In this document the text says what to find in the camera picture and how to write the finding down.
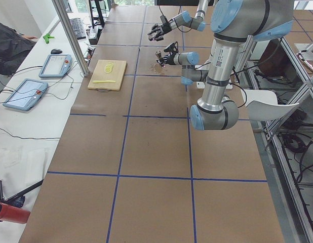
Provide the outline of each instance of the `cutting board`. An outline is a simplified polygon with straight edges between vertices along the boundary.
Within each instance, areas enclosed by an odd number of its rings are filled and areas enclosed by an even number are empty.
[[[105,66],[108,63],[112,63],[112,71],[110,73],[105,72]],[[98,60],[95,70],[92,74],[90,82],[88,84],[89,90],[114,90],[119,91],[121,89],[124,73],[126,69],[126,61],[119,60]],[[114,80],[115,83],[93,83],[95,80]]]

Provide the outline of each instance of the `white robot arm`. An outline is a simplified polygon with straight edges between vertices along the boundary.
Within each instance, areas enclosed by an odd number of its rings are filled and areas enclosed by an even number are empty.
[[[200,3],[207,7],[208,1]],[[217,3],[211,21],[216,44],[212,47],[209,70],[207,75],[204,74],[205,89],[197,104],[190,109],[195,129],[224,130],[234,126],[239,111],[236,104],[225,95],[225,87],[239,46],[247,40],[248,35],[253,35],[253,40],[257,42],[285,36],[292,28],[293,7],[293,0],[220,0]],[[196,53],[187,53],[185,56],[193,57],[192,62],[191,58],[186,59],[190,66],[194,67],[198,63]],[[194,72],[190,75],[192,78],[184,79],[190,79],[191,83],[196,81]]]

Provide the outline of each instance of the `robotic hand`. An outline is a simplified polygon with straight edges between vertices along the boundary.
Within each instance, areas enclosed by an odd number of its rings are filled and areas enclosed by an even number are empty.
[[[173,29],[179,28],[180,26],[186,26],[191,29],[203,31],[206,26],[204,18],[209,2],[210,0],[203,0],[199,2],[198,10],[194,18],[192,18],[187,11],[183,11],[181,14],[178,14],[169,21],[164,15],[160,16],[162,25],[155,24],[152,27],[151,32],[148,33],[148,39],[150,41],[162,41],[165,34],[169,33]]]
[[[200,1],[198,8],[204,5],[205,14],[206,1]],[[211,64],[205,77],[205,89],[197,105],[190,109],[195,129],[224,130],[234,126],[239,111],[236,104],[225,95],[225,87],[239,47],[248,35],[253,35],[253,40],[257,42],[285,36],[292,28],[293,7],[293,0],[220,0],[217,3],[211,21],[214,43],[209,59]],[[163,34],[160,32],[156,36],[163,37]]]

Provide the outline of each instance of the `table surface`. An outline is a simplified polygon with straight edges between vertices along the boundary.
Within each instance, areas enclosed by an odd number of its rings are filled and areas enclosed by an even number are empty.
[[[179,7],[162,9],[175,16]],[[183,9],[195,13],[195,7]],[[295,18],[304,30],[313,11],[296,11]],[[46,95],[28,114],[0,107],[0,127],[13,134],[62,134],[57,146],[57,141],[18,140],[0,132],[0,150],[13,151],[0,163],[6,195],[25,187],[20,161],[29,152],[44,149],[49,167],[34,207],[38,190],[27,195],[24,208],[33,209],[20,242],[284,242],[245,107],[230,130],[195,131],[188,109],[202,91],[181,85],[181,67],[160,69],[155,63],[154,52],[173,41],[180,52],[197,51],[206,60],[210,28],[172,31],[164,41],[150,43],[147,33],[156,22],[156,6],[111,10],[89,69],[99,59],[126,60],[121,91],[88,91],[90,76],[82,81],[77,66],[67,101]],[[287,40],[313,38],[313,31],[295,28]],[[51,49],[66,43],[61,41],[56,46],[52,41],[49,49],[44,41],[37,43],[20,68],[43,63]],[[17,75],[8,85],[17,87],[38,72]],[[63,80],[49,92],[63,96],[69,87],[70,80]],[[239,90],[227,93],[242,104]],[[23,229],[0,223],[0,242],[17,242]]]

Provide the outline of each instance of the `brown table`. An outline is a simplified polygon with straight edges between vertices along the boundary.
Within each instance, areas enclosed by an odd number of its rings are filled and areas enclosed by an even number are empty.
[[[202,90],[180,83],[181,67],[155,64],[173,41],[207,59],[209,25],[151,43],[159,16],[155,6],[111,10],[89,69],[126,60],[121,91],[83,80],[21,243],[284,242],[245,107],[229,130],[196,131],[188,109]],[[242,104],[238,89],[227,93]]]

